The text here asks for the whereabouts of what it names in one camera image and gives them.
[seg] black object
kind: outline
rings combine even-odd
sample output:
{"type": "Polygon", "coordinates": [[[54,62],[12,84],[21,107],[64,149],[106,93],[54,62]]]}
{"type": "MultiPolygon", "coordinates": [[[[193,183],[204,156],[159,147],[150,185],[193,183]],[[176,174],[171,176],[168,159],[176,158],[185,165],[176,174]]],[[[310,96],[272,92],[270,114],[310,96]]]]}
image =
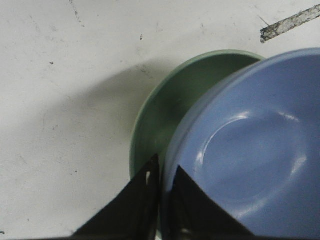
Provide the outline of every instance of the black object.
{"type": "Polygon", "coordinates": [[[214,203],[179,166],[168,205],[169,238],[211,239],[214,236],[253,236],[214,203]]]}
{"type": "Polygon", "coordinates": [[[159,208],[159,157],[155,155],[122,192],[73,237],[154,240],[159,208]]]}

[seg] white floor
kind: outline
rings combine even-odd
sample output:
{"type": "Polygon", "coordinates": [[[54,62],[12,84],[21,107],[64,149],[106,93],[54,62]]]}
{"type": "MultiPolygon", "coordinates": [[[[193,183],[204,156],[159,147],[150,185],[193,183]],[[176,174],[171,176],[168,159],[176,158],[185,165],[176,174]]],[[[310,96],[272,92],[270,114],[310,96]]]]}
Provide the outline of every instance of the white floor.
{"type": "Polygon", "coordinates": [[[222,49],[320,47],[320,18],[260,30],[320,0],[1,0],[0,240],[69,236],[129,182],[151,90],[222,49]]]}

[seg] green bowl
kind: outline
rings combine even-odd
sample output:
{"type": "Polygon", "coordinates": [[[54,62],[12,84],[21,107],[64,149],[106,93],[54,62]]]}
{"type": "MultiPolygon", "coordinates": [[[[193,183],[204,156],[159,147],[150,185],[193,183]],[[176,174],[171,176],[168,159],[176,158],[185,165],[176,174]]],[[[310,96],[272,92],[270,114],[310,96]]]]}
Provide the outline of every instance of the green bowl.
{"type": "Polygon", "coordinates": [[[263,57],[240,50],[196,56],[177,67],[154,89],[140,110],[130,150],[133,177],[154,155],[163,166],[167,148],[187,111],[215,84],[263,57]]]}

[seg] floor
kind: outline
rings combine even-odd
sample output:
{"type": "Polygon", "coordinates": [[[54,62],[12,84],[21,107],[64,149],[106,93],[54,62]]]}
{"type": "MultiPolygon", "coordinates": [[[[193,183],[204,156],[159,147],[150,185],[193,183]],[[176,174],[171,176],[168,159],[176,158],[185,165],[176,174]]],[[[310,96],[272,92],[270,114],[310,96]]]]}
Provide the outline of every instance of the floor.
{"type": "Polygon", "coordinates": [[[2,0],[0,240],[69,236],[129,182],[140,107],[174,68],[238,49],[320,47],[320,0],[2,0]]]}

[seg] blue bowl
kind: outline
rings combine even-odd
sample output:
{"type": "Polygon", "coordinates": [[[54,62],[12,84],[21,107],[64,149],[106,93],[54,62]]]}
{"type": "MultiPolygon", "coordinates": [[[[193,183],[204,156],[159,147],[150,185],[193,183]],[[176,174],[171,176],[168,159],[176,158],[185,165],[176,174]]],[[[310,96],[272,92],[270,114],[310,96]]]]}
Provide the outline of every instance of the blue bowl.
{"type": "Polygon", "coordinates": [[[320,238],[320,48],[258,62],[190,109],[164,164],[164,237],[178,165],[253,234],[320,238]]]}

